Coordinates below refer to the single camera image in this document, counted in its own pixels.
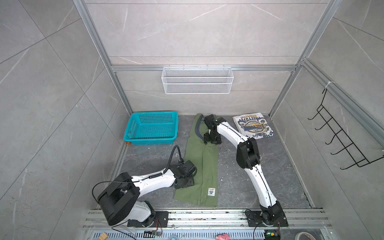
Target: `zip tie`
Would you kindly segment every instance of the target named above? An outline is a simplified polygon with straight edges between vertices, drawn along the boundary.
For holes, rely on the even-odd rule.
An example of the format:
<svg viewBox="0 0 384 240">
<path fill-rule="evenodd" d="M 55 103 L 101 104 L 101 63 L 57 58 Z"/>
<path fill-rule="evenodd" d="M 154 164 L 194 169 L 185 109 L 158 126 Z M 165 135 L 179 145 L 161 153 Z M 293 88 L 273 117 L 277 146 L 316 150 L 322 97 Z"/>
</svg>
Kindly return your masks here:
<svg viewBox="0 0 384 240">
<path fill-rule="evenodd" d="M 325 85 L 325 88 L 327 88 L 330 83 L 336 83 L 336 82 L 328 81 L 327 85 Z"/>
</svg>

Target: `pink toy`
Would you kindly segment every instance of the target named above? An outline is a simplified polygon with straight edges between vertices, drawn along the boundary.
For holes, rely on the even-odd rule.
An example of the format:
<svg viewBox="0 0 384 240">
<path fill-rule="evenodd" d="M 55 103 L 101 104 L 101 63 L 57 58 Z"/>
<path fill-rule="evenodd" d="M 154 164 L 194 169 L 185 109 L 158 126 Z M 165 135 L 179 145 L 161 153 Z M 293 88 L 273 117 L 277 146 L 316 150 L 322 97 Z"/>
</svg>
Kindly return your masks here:
<svg viewBox="0 0 384 240">
<path fill-rule="evenodd" d="M 219 236 L 216 237 L 216 240 L 229 240 L 229 239 L 231 239 L 231 238 L 226 233 L 225 234 L 220 234 Z"/>
</svg>

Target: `black wire hook rack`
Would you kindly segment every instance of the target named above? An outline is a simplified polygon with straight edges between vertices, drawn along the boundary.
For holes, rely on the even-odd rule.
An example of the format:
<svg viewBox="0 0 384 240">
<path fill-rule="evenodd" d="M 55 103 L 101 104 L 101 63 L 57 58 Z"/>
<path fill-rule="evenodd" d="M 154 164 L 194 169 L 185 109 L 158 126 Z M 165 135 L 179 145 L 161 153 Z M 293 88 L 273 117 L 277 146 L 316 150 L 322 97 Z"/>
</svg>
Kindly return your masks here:
<svg viewBox="0 0 384 240">
<path fill-rule="evenodd" d="M 322 119 L 325 121 L 325 123 L 324 123 L 324 125 L 322 125 L 319 129 L 317 129 L 317 128 L 315 128 L 315 130 L 320 130 L 320 129 L 322 129 L 324 126 L 326 126 L 326 125 L 328 125 L 328 127 L 332 130 L 332 132 L 333 132 L 333 137 L 332 137 L 332 139 L 331 139 L 331 141 L 329 142 L 329 143 L 325 143 L 325 144 L 327 144 L 327 145 L 330 145 L 331 143 L 332 143 L 332 141 L 333 141 L 333 139 L 335 139 L 335 137 L 339 140 L 339 142 L 341 143 L 341 145 L 343 146 L 343 148 L 340 150 L 340 151 L 338 151 L 337 153 L 331 153 L 331 155 L 336 155 L 336 154 L 338 154 L 338 153 L 340 153 L 341 151 L 343 151 L 343 150 L 346 150 L 347 152 L 348 152 L 348 154 L 349 154 L 349 156 L 352 158 L 352 160 L 354 161 L 354 163 L 352 164 L 352 165 L 350 165 L 350 166 L 348 166 L 348 167 L 346 167 L 346 168 L 340 168 L 340 169 L 342 169 L 342 170 L 345 170 L 345 169 L 348 169 L 348 168 L 350 168 L 350 167 L 352 167 L 352 166 L 355 166 L 355 165 L 357 165 L 358 167 L 363 167 L 363 166 L 365 166 L 365 165 L 368 165 L 368 164 L 371 164 L 371 163 L 373 163 L 373 162 L 375 162 L 375 161 L 377 161 L 377 160 L 380 160 L 380 159 L 382 159 L 382 158 L 384 158 L 384 155 L 382 156 L 382 157 L 380 157 L 380 158 L 378 158 L 378 159 L 375 159 L 375 160 L 373 160 L 373 161 L 369 161 L 368 159 L 367 159 L 367 157 L 365 157 L 365 155 L 360 151 L 360 149 L 356 146 L 356 144 L 352 141 L 352 139 L 348 136 L 348 134 L 344 131 L 344 129 L 340 126 L 340 124 L 336 121 L 336 119 L 334 119 L 333 118 L 333 116 L 328 112 L 328 110 L 323 106 L 323 101 L 324 101 L 324 98 L 325 98 L 325 94 L 327 93 L 327 89 L 325 88 L 324 90 L 323 90 L 323 92 L 322 92 L 322 94 L 324 94 L 324 96 L 323 96 L 323 99 L 321 100 L 321 104 L 320 104 L 320 106 L 316 109 L 316 111 L 317 111 L 317 113 L 316 113 L 316 115 L 313 117 L 313 118 L 311 118 L 311 119 L 309 119 L 308 118 L 308 120 L 312 120 L 312 119 L 314 119 L 317 115 L 320 115 L 321 117 L 322 117 Z M 325 118 L 324 118 L 324 116 L 321 114 L 321 111 L 322 110 L 325 110 L 328 114 L 329 114 L 329 116 L 331 117 L 330 119 L 328 119 L 328 120 L 326 120 Z M 338 131 L 338 132 L 335 132 L 335 130 L 333 130 L 333 128 L 330 126 L 330 124 L 329 124 L 329 121 L 331 121 L 333 119 L 333 121 L 339 126 L 339 128 L 340 128 L 340 130 Z M 342 142 L 342 140 L 339 138 L 339 136 L 338 136 L 338 134 L 339 133 L 344 133 L 347 137 L 348 137 L 348 139 L 351 141 L 351 143 L 350 144 L 348 144 L 348 145 L 345 145 L 343 142 Z M 350 153 L 350 151 L 347 149 L 348 147 L 351 147 L 351 146 L 353 146 L 353 147 L 355 147 L 358 151 L 359 151 L 359 153 L 362 155 L 362 160 L 358 160 L 358 161 L 356 161 L 356 159 L 352 156 L 352 154 Z"/>
</svg>

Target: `green garment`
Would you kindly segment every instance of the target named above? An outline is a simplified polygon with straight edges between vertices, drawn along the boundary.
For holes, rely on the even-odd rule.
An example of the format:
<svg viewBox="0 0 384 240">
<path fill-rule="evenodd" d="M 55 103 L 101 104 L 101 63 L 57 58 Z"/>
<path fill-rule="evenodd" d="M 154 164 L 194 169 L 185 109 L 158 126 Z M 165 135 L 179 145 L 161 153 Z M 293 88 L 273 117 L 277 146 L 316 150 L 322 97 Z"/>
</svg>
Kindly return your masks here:
<svg viewBox="0 0 384 240">
<path fill-rule="evenodd" d="M 216 207 L 218 147 L 210 142 L 204 144 L 204 141 L 196 135 L 195 126 L 200 116 L 201 114 L 197 114 L 192 123 L 184 156 L 185 161 L 190 160 L 197 168 L 197 174 L 194 177 L 195 185 L 176 189 L 174 199 L 206 207 Z M 208 132 L 204 122 L 201 122 L 199 131 L 201 136 Z M 208 188 L 215 189 L 214 196 L 212 196 L 212 192 L 208 195 Z"/>
</svg>

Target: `wire basket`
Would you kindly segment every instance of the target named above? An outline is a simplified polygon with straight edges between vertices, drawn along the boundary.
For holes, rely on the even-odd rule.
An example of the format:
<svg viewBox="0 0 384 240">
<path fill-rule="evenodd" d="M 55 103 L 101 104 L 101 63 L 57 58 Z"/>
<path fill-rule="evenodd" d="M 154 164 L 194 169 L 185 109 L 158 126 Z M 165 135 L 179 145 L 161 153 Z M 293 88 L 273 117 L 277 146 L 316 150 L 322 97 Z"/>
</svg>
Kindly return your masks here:
<svg viewBox="0 0 384 240">
<path fill-rule="evenodd" d="M 231 91 L 230 67 L 166 67 L 161 75 L 166 94 L 213 94 Z"/>
<path fill-rule="evenodd" d="M 177 136 L 177 112 L 133 113 L 124 140 L 135 145 L 170 144 Z"/>
</svg>

